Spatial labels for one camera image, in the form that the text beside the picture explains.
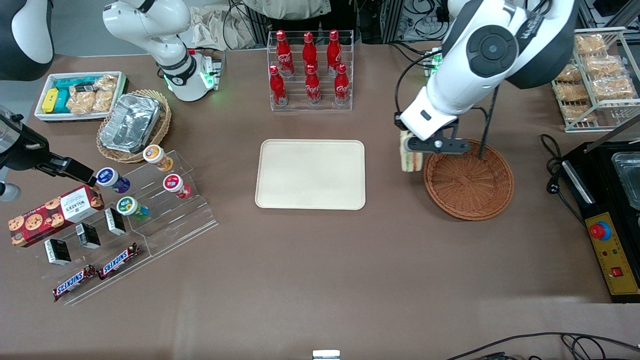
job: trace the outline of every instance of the red button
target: red button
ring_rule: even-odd
[[[593,224],[589,228],[589,232],[596,239],[602,239],[607,234],[607,231],[604,229],[604,226],[602,226],[600,224]]]

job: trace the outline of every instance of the walkers cookie box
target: walkers cookie box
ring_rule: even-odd
[[[29,247],[103,209],[104,201],[98,187],[82,185],[9,220],[11,243]]]

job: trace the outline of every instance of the yellow control panel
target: yellow control panel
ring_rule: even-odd
[[[640,293],[609,213],[588,218],[584,222],[611,295]]]

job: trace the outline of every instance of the coca-cola logo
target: coca-cola logo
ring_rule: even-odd
[[[291,53],[278,55],[278,61],[281,63],[288,63],[291,61]]]

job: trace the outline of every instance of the yogurt bottle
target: yogurt bottle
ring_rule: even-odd
[[[125,196],[118,201],[118,212],[126,217],[133,217],[138,221],[144,221],[149,216],[149,208],[140,204],[131,196]]]
[[[191,187],[185,184],[178,174],[167,175],[164,178],[163,186],[166,191],[174,193],[180,199],[186,199],[191,195]]]
[[[124,193],[131,187],[131,182],[120,176],[118,172],[111,167],[105,167],[98,171],[96,183],[105,188],[112,188],[116,193]]]
[[[160,171],[169,171],[173,167],[173,159],[164,154],[164,150],[158,145],[149,145],[142,152],[142,157],[150,164],[158,167]]]

